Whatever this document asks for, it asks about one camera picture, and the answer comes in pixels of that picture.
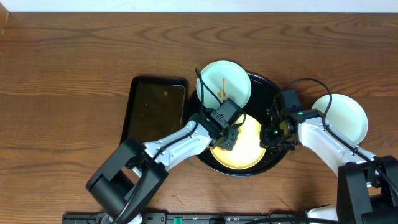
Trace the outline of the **yellow plate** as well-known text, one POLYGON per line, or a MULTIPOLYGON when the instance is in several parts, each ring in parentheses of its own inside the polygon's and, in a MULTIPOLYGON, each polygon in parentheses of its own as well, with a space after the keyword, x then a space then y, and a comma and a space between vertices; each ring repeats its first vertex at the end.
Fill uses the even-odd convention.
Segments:
POLYGON ((232 151, 212 149, 214 158, 225 167, 234 170, 248 169, 256 165, 264 156, 266 149, 260 146, 261 124, 247 115, 232 151))

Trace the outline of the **light blue plate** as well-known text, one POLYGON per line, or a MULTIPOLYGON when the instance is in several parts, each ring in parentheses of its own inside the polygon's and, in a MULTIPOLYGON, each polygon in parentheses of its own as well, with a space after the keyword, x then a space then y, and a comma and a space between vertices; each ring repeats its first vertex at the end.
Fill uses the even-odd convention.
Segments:
POLYGON ((249 75, 240 65, 219 60, 208 64, 200 72, 204 84, 205 108, 217 109, 220 102, 231 98, 243 108, 250 99, 252 86, 249 75))
POLYGON ((355 144, 359 144, 368 131, 365 111, 357 101, 346 95, 332 94, 332 104, 326 119, 355 144))

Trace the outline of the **orange green scrub sponge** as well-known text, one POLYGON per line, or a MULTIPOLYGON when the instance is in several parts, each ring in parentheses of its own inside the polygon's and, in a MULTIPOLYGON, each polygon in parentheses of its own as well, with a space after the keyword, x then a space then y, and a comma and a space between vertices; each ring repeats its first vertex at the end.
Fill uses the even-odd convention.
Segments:
POLYGON ((217 146, 215 149, 217 149, 217 150, 221 150, 221 151, 229 151, 229 150, 227 150, 227 149, 224 149, 224 148, 222 148, 222 147, 219 147, 219 146, 217 146))

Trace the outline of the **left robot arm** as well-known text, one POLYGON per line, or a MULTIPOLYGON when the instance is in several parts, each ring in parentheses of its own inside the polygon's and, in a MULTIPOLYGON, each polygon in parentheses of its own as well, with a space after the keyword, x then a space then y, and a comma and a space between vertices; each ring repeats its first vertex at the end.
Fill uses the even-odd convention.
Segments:
POLYGON ((90 177, 86 189, 113 223, 131 223, 146 208, 171 168, 225 142, 241 115, 216 111, 194 114, 182 129, 160 140, 140 144, 127 139, 90 177))

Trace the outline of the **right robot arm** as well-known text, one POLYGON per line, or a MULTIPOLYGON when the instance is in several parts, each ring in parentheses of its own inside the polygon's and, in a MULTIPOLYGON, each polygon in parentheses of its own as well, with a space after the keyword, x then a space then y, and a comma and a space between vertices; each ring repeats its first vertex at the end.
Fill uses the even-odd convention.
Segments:
POLYGON ((260 145, 313 151, 337 176, 334 214, 341 223, 397 223, 397 159, 378 157, 338 132, 318 110, 284 114, 263 125, 260 145))

